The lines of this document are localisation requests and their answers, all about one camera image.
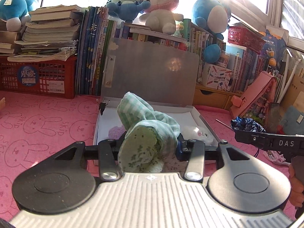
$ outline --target green striped cloth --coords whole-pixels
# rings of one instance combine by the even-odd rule
[[[179,124],[130,92],[121,100],[117,113],[127,131],[118,153],[121,171],[161,172],[161,158],[175,153]]]

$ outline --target red plastic basket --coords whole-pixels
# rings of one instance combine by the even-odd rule
[[[66,61],[19,63],[0,56],[0,90],[73,99],[76,59],[71,56]],[[33,80],[34,84],[20,80],[20,69],[25,67],[32,70],[34,78],[27,80]]]
[[[259,55],[265,41],[245,27],[232,26],[228,32],[228,43],[245,46]]]

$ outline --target wooden shelf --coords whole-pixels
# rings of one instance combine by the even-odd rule
[[[193,105],[206,105],[210,107],[229,110],[232,106],[232,96],[240,97],[241,93],[232,93],[222,90],[204,87],[201,84],[196,84],[194,92]]]

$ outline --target finger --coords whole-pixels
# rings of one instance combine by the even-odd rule
[[[293,205],[295,207],[300,207],[301,208],[303,206],[302,203],[296,202],[294,199],[289,199],[289,201],[290,201],[291,205]]]
[[[304,186],[299,179],[292,177],[289,179],[289,181],[293,191],[298,193],[302,193],[304,191]]]
[[[295,170],[294,170],[292,164],[289,165],[288,172],[289,172],[289,176],[290,177],[294,177],[295,176]]]
[[[297,193],[295,191],[291,191],[290,199],[295,200],[296,202],[303,203],[304,202],[304,195],[303,193]]]

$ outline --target white cable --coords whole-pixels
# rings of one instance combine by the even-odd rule
[[[288,54],[286,54],[286,65],[285,65],[285,71],[284,71],[284,76],[283,76],[283,83],[282,83],[282,86],[281,86],[281,91],[280,91],[279,97],[282,96],[283,91],[284,91],[284,87],[285,87],[285,83],[286,83],[286,79],[287,79],[288,67],[289,67],[289,58],[290,58],[290,56],[289,56],[289,53],[288,53]]]
[[[295,65],[294,65],[294,67],[293,67],[293,69],[292,69],[291,75],[290,75],[290,77],[289,77],[289,79],[288,79],[288,81],[287,81],[287,84],[286,84],[286,86],[285,86],[285,88],[284,88],[284,90],[283,90],[283,93],[281,94],[281,96],[280,96],[279,99],[278,99],[278,103],[280,103],[280,102],[282,101],[282,99],[283,99],[283,97],[284,97],[284,95],[285,95],[285,93],[286,93],[286,91],[287,91],[287,89],[288,89],[288,87],[289,87],[289,85],[290,85],[290,83],[291,83],[293,77],[294,77],[295,71],[297,70],[297,66],[299,65],[300,62],[301,62],[301,59],[298,59],[298,60],[295,62]]]

